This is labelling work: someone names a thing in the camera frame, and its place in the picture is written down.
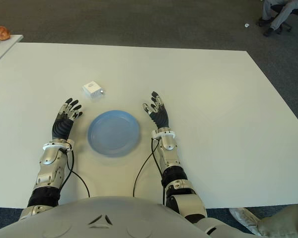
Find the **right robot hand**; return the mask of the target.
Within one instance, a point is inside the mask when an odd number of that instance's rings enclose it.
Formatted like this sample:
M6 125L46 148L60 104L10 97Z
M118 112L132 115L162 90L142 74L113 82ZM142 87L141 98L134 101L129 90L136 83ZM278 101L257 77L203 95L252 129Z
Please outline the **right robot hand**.
M169 127L169 118L165 105L161 97L153 91L151 93L153 104L150 106L146 103L142 104L144 111L149 115L158 129Z

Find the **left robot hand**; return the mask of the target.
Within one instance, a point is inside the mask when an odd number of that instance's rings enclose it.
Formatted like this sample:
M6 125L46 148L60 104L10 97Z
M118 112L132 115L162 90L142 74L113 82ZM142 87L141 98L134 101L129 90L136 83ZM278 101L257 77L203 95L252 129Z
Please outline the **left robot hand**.
M78 103L78 100L72 98L63 103L52 126L52 139L69 138L74 121L83 114Z

